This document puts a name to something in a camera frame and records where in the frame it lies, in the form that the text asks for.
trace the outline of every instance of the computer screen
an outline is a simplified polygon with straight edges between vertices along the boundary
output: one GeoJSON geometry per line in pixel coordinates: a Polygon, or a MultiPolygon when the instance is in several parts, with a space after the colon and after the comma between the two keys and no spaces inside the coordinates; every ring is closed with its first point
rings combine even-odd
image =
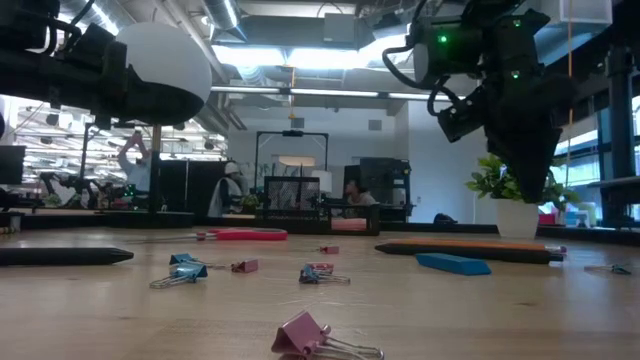
{"type": "Polygon", "coordinates": [[[0,185],[22,184],[26,146],[0,146],[0,185]]]}

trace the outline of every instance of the desk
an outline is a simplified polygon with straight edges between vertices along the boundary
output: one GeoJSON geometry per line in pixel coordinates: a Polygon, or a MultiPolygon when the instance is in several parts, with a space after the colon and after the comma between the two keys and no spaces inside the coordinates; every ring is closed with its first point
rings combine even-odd
{"type": "Polygon", "coordinates": [[[379,346],[389,360],[640,354],[640,277],[583,270],[640,263],[639,249],[571,242],[564,263],[489,262],[492,275],[470,278],[373,249],[390,238],[419,234],[291,236],[279,243],[122,242],[181,233],[87,228],[1,237],[2,247],[114,245],[136,256],[113,266],[0,268],[0,358],[278,359],[270,353],[276,329],[303,309],[329,323],[337,338],[379,346]],[[339,245],[340,254],[313,251],[329,244],[339,245]],[[222,263],[256,257],[260,270],[211,270],[198,284],[149,289],[150,281],[167,275],[169,255],[178,252],[222,263]],[[307,261],[335,263],[351,285],[299,285],[298,270],[307,261]]]}

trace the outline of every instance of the white pot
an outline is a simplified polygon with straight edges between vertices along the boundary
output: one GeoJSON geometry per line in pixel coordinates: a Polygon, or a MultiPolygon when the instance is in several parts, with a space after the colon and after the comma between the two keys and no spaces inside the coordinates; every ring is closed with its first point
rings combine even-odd
{"type": "Polygon", "coordinates": [[[513,200],[498,203],[498,231],[504,238],[533,239],[538,229],[538,205],[513,200]]]}

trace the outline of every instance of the white sphere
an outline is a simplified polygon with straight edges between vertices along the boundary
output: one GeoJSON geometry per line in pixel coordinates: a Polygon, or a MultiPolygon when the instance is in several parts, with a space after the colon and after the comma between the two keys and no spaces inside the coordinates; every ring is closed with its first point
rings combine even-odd
{"type": "Polygon", "coordinates": [[[186,90],[203,103],[211,93],[211,66],[202,50],[182,30],[159,23],[137,23],[118,33],[127,45],[127,66],[148,83],[186,90]]]}

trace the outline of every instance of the blue foam block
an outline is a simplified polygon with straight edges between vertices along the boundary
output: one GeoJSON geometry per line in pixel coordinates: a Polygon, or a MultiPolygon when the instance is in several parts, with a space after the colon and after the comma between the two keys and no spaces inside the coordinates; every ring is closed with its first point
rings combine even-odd
{"type": "Polygon", "coordinates": [[[486,262],[479,259],[469,259],[448,254],[416,254],[418,263],[422,266],[452,272],[461,275],[489,275],[491,269],[486,262]]]}

